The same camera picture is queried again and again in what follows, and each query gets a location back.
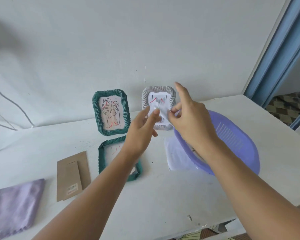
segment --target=forearm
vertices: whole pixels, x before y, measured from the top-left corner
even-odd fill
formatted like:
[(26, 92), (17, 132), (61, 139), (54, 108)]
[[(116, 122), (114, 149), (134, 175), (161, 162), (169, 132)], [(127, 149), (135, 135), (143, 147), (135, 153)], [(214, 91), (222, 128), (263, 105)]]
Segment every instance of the forearm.
[(250, 237), (300, 239), (300, 210), (253, 173), (222, 141), (198, 152), (212, 168)]
[(99, 239), (135, 159), (121, 151), (33, 240)]

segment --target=cardboard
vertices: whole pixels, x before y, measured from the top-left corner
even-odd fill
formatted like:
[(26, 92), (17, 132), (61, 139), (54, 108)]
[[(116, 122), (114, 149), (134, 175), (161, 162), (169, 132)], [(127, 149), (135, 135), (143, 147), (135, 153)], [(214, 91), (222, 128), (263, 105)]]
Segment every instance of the cardboard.
[(91, 183), (86, 152), (58, 161), (56, 175), (57, 202), (82, 192)]

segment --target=patterned floor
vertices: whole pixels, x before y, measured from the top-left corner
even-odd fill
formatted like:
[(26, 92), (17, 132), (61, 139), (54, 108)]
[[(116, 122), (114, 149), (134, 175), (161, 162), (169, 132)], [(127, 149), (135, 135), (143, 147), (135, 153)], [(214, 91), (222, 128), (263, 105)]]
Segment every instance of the patterned floor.
[(266, 110), (284, 124), (290, 126), (300, 115), (300, 92), (273, 97)]
[[(215, 235), (218, 235), (220, 233), (226, 232), (226, 228), (224, 227), (225, 224), (229, 222), (225, 222), (216, 226), (211, 226), (209, 228), (205, 228), (203, 230), (194, 232), (194, 233), (188, 233), (184, 234), (181, 238), (172, 238), (170, 240), (201, 240), (208, 237), (212, 237)], [(247, 233), (241, 234), (232, 238), (227, 238), (224, 240), (251, 240), (251, 238), (248, 236)]]

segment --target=purple plastic tray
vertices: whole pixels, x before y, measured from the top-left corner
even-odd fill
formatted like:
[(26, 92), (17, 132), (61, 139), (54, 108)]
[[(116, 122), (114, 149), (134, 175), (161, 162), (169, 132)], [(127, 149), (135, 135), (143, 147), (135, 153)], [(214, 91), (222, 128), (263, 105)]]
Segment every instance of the purple plastic tray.
[[(247, 165), (254, 173), (260, 172), (259, 154), (256, 145), (250, 137), (244, 133), (231, 120), (220, 113), (208, 110), (217, 136)], [(214, 175), (208, 164), (203, 162), (192, 151), (189, 145), (181, 137), (180, 133), (174, 129), (174, 133), (191, 161), (200, 169)]]

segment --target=picture frame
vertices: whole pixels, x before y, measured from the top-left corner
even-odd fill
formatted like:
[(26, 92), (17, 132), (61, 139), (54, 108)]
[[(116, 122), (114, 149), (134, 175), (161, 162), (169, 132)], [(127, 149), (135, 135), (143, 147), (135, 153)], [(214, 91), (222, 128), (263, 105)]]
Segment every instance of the picture frame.
[[(119, 153), (118, 148), (122, 145), (126, 140), (126, 136), (121, 136), (118, 138), (106, 140), (102, 142), (98, 148), (99, 150), (99, 158), (98, 158), (98, 165), (99, 165), (99, 174), (107, 167), (107, 165), (113, 160), (113, 158)], [(136, 180), (140, 174), (142, 173), (142, 167), (140, 162), (138, 161), (134, 168), (132, 169), (127, 182)]]
[[(171, 86), (149, 86), (146, 87), (142, 92), (142, 109), (150, 106), (148, 115), (152, 113), (154, 107), (151, 106), (152, 102), (161, 103), (166, 109), (171, 110), (176, 105), (176, 91)], [(165, 121), (162, 117), (162, 121), (157, 122), (154, 126), (155, 130), (168, 131), (173, 126), (169, 121)]]
[(124, 134), (130, 126), (127, 95), (121, 89), (97, 91), (92, 97), (98, 131), (105, 136)]

